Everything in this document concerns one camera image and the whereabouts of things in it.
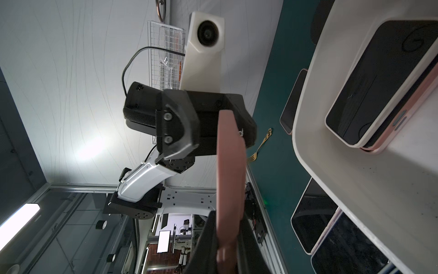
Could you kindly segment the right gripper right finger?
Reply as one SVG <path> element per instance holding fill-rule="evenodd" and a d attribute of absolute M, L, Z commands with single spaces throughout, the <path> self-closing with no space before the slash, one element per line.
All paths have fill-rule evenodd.
<path fill-rule="evenodd" d="M 270 274 L 246 215 L 240 221 L 237 236 L 237 273 Z"/>

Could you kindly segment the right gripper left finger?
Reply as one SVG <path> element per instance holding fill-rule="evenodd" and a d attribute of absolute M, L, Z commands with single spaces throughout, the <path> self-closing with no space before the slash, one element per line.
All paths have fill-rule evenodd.
<path fill-rule="evenodd" d="M 190 256 L 184 274 L 217 274 L 217 233 L 216 211 L 208 215 L 203 232 L 198 239 L 197 246 Z"/>

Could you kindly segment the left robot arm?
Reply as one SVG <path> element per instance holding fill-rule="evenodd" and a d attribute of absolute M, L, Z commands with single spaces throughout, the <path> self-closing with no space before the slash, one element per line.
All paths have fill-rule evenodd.
<path fill-rule="evenodd" d="M 197 156 L 215 155 L 221 111 L 231 111 L 247 148 L 257 138 L 257 126 L 239 94 L 158 90 L 133 82 L 125 92 L 123 114 L 130 129 L 156 137 L 157 145 L 140 166 L 125 168 L 109 207 L 134 219 L 150 219 L 160 203 L 159 187 L 182 174 Z"/>

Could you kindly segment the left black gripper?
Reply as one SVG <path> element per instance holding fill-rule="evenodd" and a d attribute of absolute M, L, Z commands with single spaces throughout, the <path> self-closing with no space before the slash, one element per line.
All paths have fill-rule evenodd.
<path fill-rule="evenodd" d="M 133 82 L 127 92 L 123 114 L 130 129 L 157 138 L 156 164 L 183 173 L 194 164 L 197 156 L 216 154 L 222 110 L 234 113 L 246 147 L 252 147 L 257 139 L 257 126 L 239 94 L 161 91 Z"/>

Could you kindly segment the phone front row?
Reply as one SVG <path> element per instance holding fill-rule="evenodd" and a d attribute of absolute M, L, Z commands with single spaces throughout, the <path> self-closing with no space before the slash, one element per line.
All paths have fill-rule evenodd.
<path fill-rule="evenodd" d="M 311 255 L 338 205 L 311 178 L 291 216 L 292 229 L 304 252 Z"/>
<path fill-rule="evenodd" d="M 246 153 L 233 111 L 219 112 L 217 129 L 217 271 L 234 274 L 237 236 L 244 214 Z"/>

